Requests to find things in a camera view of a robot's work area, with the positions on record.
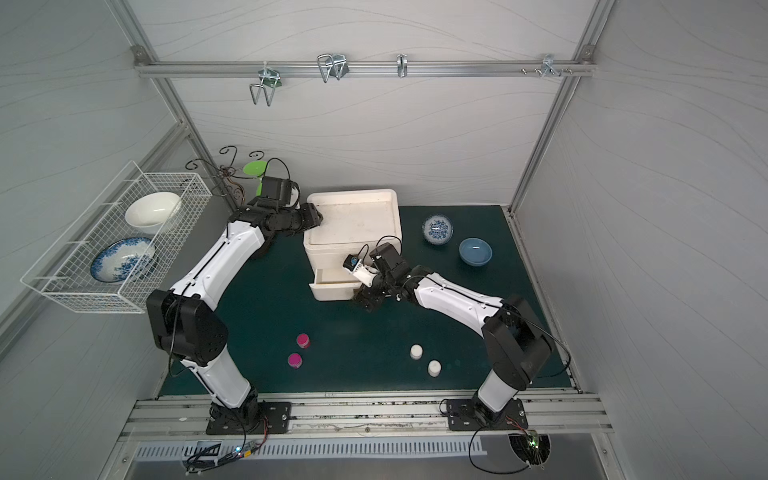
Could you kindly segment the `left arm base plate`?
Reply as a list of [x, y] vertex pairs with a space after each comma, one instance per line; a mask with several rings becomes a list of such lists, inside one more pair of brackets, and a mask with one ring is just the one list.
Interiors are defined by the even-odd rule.
[[207, 435], [285, 434], [288, 431], [290, 402], [252, 402], [240, 408], [211, 403], [205, 433]]

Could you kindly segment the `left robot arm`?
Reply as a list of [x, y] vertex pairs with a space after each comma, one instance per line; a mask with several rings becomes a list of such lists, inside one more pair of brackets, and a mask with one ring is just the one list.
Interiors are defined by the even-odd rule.
[[218, 408], [246, 416], [258, 403], [256, 390], [228, 351], [228, 329], [216, 315], [221, 297], [247, 261], [268, 250], [277, 234], [303, 233], [321, 222], [312, 203], [248, 204], [229, 217], [221, 236], [181, 280], [147, 298], [156, 347], [190, 371]]

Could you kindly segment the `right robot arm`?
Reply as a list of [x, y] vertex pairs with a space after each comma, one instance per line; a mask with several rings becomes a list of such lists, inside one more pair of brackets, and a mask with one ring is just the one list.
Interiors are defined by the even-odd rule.
[[349, 272], [361, 282], [354, 300], [368, 311], [386, 298], [409, 301], [439, 312], [481, 337], [491, 370], [473, 396], [473, 407], [484, 424], [498, 419], [556, 350], [538, 320], [524, 315], [528, 303], [519, 296], [505, 300], [483, 295], [421, 267], [397, 273], [360, 264]]

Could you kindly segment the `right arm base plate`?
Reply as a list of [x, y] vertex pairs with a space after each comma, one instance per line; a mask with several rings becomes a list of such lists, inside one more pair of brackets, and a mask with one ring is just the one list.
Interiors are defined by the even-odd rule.
[[443, 399], [438, 409], [448, 420], [450, 431], [527, 431], [527, 414], [520, 399], [510, 400], [504, 410], [498, 414], [484, 417], [477, 409], [481, 403], [472, 399]]

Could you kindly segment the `white three-drawer cabinet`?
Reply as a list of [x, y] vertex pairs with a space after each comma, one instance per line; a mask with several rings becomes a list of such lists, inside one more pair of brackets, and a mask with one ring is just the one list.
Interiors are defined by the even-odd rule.
[[303, 246], [317, 301], [347, 301], [361, 282], [343, 268], [347, 256], [373, 249], [380, 239], [402, 236], [397, 194], [392, 189], [313, 193], [308, 201], [323, 216], [304, 233]]

